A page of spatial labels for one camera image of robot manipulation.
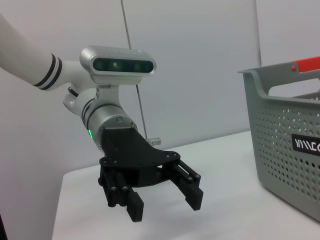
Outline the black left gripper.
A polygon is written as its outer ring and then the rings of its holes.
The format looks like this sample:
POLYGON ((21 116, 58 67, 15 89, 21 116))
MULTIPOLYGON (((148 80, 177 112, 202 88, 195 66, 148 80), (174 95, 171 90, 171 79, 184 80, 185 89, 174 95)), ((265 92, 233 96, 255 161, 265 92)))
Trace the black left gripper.
POLYGON ((170 180, 194 210, 201 209, 204 192, 201 176, 174 151, 151 146, 134 128, 102 131, 99 185, 107 205, 125 207, 132 222, 143 219, 144 202, 134 188, 154 186, 170 180))

